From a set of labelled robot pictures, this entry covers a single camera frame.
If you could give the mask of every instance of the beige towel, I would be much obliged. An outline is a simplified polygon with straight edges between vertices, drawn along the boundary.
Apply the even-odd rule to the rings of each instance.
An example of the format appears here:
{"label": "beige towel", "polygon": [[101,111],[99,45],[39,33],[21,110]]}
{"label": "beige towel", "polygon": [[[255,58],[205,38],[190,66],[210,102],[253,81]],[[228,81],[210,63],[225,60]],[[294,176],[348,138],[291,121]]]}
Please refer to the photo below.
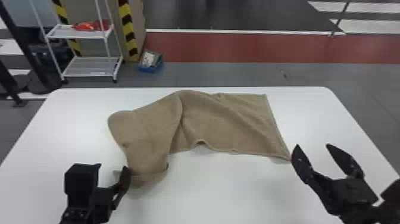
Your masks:
{"label": "beige towel", "polygon": [[108,119],[135,185],[163,176],[167,157],[205,143],[212,150],[289,160],[265,95],[178,91]]}

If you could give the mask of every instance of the yellow and black striped pole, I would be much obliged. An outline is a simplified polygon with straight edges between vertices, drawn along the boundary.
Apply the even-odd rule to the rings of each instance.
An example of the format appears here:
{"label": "yellow and black striped pole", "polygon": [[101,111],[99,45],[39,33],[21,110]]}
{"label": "yellow and black striped pole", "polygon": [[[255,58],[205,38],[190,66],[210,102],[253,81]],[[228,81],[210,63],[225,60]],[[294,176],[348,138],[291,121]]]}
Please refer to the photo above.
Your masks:
{"label": "yellow and black striped pole", "polygon": [[[53,0],[55,12],[57,13],[58,18],[62,24],[69,24],[68,23],[68,16],[65,8],[63,7],[60,0]],[[75,39],[68,39],[68,45],[70,48],[75,52],[78,57],[82,56],[80,51],[79,43]]]}
{"label": "yellow and black striped pole", "polygon": [[129,0],[118,0],[118,6],[122,24],[122,32],[125,37],[125,44],[129,55],[128,60],[138,61],[138,45],[136,43],[135,30],[133,29]]}

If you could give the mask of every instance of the table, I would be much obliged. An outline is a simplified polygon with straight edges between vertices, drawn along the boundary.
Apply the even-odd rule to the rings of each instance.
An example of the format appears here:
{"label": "table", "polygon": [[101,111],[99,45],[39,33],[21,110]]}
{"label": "table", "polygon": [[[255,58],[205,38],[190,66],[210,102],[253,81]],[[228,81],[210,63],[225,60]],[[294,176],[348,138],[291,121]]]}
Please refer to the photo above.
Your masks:
{"label": "table", "polygon": [[[107,118],[189,88],[60,89],[48,97],[0,166],[2,223],[55,224],[66,206],[63,174],[73,163],[102,163],[99,184],[117,180],[126,158]],[[323,87],[190,88],[266,94],[288,148],[300,144],[315,170],[344,177],[327,142],[352,154],[382,192],[399,175],[333,92]],[[170,157],[158,184],[130,190],[112,224],[340,223],[288,163],[202,147]]]}

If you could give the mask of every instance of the metal shelf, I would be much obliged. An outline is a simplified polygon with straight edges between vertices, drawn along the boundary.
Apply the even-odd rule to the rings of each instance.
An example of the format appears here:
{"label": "metal shelf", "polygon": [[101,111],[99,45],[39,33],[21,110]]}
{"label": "metal shelf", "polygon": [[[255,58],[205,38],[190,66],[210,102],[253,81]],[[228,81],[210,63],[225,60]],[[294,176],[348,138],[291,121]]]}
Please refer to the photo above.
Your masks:
{"label": "metal shelf", "polygon": [[80,31],[72,28],[72,25],[57,24],[46,35],[50,39],[104,39],[108,38],[113,31],[114,25],[111,24],[108,30]]}
{"label": "metal shelf", "polygon": [[[45,37],[45,41],[49,48],[51,58],[53,59],[55,67],[62,81],[66,81],[65,77],[109,76],[112,77],[112,81],[114,83],[117,82],[117,74],[118,70],[121,67],[123,56],[118,34],[114,30],[115,27],[113,22],[113,16],[111,15],[110,6],[108,5],[108,0],[104,0],[104,4],[108,14],[108,19],[111,23],[110,28],[108,30],[104,30],[104,24],[102,22],[104,18],[101,15],[99,0],[94,0],[101,30],[94,30],[94,31],[75,30],[74,28],[72,28],[72,25],[61,24],[60,18],[55,14],[55,18],[57,19],[58,24],[47,34],[45,32],[45,29],[43,28],[42,21],[40,20],[38,11],[36,10],[33,1],[34,0],[29,0],[30,5],[33,8],[33,13],[37,19],[37,22],[39,23],[40,31]],[[107,38],[110,36],[111,33],[114,33],[117,42],[119,50],[119,55],[117,57],[111,56],[110,49],[108,46]],[[107,53],[107,57],[78,57],[82,53],[76,54],[76,52],[72,50],[75,57],[70,61],[69,65],[64,69],[64,71],[62,71],[50,44],[50,39],[56,39],[56,38],[57,39],[102,39],[104,42],[104,47],[105,47],[105,52]]]}
{"label": "metal shelf", "polygon": [[64,77],[116,77],[122,57],[74,57],[62,75]]}

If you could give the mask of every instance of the red object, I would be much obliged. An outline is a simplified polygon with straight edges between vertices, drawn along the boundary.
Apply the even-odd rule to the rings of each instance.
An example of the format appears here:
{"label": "red object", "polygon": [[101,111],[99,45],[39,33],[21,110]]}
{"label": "red object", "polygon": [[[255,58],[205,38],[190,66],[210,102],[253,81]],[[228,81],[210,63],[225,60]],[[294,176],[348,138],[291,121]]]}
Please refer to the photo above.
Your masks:
{"label": "red object", "polygon": [[400,36],[146,34],[144,48],[166,62],[400,64]]}
{"label": "red object", "polygon": [[[108,30],[110,28],[110,22],[108,20],[103,20],[104,30]],[[81,22],[72,25],[72,28],[80,31],[92,31],[92,30],[101,30],[101,24],[99,20],[90,21],[90,22]]]}
{"label": "red object", "polygon": [[[101,25],[99,20],[94,21],[92,25],[95,28],[95,30],[101,30]],[[108,30],[110,28],[110,22],[108,22],[108,20],[103,20],[103,26],[104,30]]]}
{"label": "red object", "polygon": [[76,30],[95,30],[95,28],[92,26],[91,23],[88,22],[81,22],[81,23],[76,23],[74,25],[72,25],[72,28],[76,29]]}

